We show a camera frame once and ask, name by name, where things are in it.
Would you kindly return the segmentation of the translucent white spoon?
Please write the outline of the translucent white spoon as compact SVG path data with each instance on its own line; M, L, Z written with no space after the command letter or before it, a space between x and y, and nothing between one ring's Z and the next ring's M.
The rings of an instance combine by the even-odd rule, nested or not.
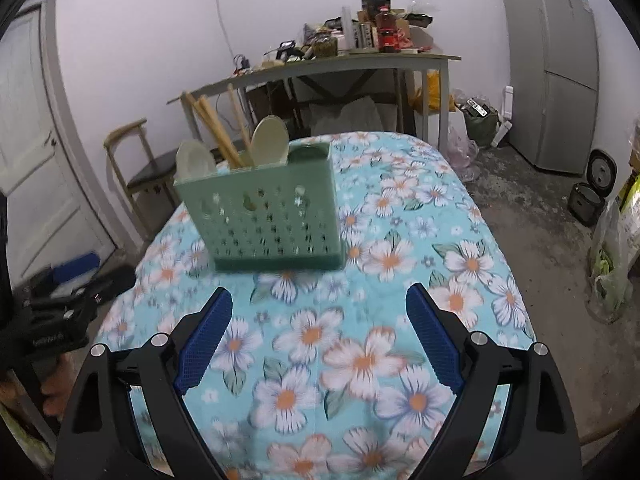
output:
M217 170L217 163L207 146L197 140L184 140L176 154L176 179L201 179Z

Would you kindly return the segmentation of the bamboo chopstick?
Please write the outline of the bamboo chopstick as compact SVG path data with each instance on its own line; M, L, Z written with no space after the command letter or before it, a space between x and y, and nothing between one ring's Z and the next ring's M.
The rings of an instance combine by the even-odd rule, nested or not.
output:
M224 128L224 125L221 123L216 110L214 110L213 107L209 104L208 99L206 99L205 96L201 96L198 99L198 104L201 105L201 108L208 116L209 122L212 125L213 132L215 133L215 136L217 138L218 145L221 148L224 148L226 153L229 155L229 166L233 168L243 168L245 164L242 161L240 153L232 143L231 138L228 135L227 130Z
M233 113L234 113L235 120L238 123L239 129L240 129L241 139L242 139L243 144L245 146L246 154L248 156L250 156L250 157L253 157L252 140L250 140L250 135L248 134L248 130L247 130L246 125L245 125L245 117L244 117L244 114L243 114L243 111L242 111L242 107L240 105L240 101L239 101L238 97L236 96L236 92L235 92L232 84L228 84L227 91L228 91L230 102L231 102L232 107L233 107Z
M217 142L218 150L220 154L224 156L224 159L228 162L228 165L231 169L243 168L244 164L240 157L238 150L232 144L230 136L222 123L220 122L217 113L209 105L204 96L201 96L198 99L195 99L194 96L190 92L183 92L183 99L192 107L198 116L200 116L201 121L204 122L212 136Z

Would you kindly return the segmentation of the green-white ceramic spoon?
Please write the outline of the green-white ceramic spoon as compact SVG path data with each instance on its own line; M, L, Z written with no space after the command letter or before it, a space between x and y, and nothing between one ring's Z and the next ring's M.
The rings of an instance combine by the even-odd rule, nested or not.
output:
M269 115L262 119L250 144L255 166L284 164L288 159L288 142L288 129L280 117Z

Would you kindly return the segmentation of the white panel door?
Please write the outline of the white panel door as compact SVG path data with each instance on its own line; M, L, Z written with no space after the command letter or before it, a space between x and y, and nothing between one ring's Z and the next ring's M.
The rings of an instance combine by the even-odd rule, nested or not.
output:
M0 105L11 281L86 252L111 257L114 242L82 192L54 122L38 8L16 18L1 39Z

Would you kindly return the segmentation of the floral blue quilt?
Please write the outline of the floral blue quilt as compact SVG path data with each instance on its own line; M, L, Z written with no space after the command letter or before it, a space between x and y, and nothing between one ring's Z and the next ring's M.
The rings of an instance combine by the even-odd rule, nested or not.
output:
M497 344L534 341L506 258L434 148L382 132L329 142L344 269L216 273L179 209L99 329L113 350L137 347L231 292L228 330L184 399L231 479L408 477L454 400L408 321L413 284Z

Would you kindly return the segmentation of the green plastic utensil holder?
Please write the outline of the green plastic utensil holder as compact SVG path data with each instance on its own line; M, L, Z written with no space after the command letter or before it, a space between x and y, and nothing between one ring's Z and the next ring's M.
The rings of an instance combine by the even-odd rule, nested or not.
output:
M219 170L176 190L218 272L345 265L330 144L292 144L284 164Z

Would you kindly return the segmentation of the wooden chair black seat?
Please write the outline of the wooden chair black seat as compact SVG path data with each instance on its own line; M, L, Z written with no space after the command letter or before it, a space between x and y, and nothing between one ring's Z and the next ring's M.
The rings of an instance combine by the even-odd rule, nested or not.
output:
M177 169L176 155L178 150L155 156L149 144L145 125L146 118L141 118L112 130L104 139L103 147L107 160L111 165L114 175L129 202L132 212L144 229L146 238L154 236L152 226L136 202L136 196L140 193L157 192L164 193L172 209L178 207L178 197L174 190L174 177ZM126 180L116 159L116 150L126 139L135 136L146 156L146 164L129 180Z

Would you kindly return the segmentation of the black rice cooker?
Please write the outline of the black rice cooker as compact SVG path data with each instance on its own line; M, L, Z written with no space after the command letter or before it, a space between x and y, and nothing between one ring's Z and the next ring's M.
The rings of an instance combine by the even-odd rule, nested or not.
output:
M570 191L567 209L583 226L594 226L602 214L606 198L617 177L614 159L597 148L589 154L585 182L577 182Z

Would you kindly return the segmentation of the grey long table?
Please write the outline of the grey long table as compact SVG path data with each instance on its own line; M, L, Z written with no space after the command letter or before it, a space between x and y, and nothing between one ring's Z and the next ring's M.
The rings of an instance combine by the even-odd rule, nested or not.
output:
M194 98L200 96L209 98L226 93L229 84L235 89L244 90L246 87L255 87L266 82L353 70L412 70L422 74L422 81L426 86L426 73L429 70L438 70L440 107L437 147L439 151L445 153L449 128L449 62L460 60L460 56L433 53L352 53L334 56L334 58L318 58L318 60L286 63L263 70L252 70L240 76L206 84L196 90L190 90L190 93Z

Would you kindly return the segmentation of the yellow plastic bag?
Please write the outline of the yellow plastic bag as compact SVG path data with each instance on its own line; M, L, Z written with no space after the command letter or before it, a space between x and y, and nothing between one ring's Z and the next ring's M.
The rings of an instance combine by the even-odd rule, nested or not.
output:
M438 70L429 70L426 74L426 102L428 111L435 113L440 110L440 77ZM416 88L413 95L408 99L411 108L420 114L423 113L423 88Z

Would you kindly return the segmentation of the red bottle on table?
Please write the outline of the red bottle on table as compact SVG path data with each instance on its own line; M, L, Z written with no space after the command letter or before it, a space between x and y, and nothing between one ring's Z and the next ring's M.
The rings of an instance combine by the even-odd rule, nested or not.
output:
M387 6L381 6L375 17L378 33L378 50L381 52L397 52L399 49L398 32L395 15Z

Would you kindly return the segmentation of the grey refrigerator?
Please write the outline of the grey refrigerator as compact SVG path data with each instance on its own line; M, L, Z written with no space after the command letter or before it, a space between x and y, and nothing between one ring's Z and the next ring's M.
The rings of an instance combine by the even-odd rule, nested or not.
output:
M588 0L503 0L514 89L509 141L533 166L585 170L596 124L599 51Z

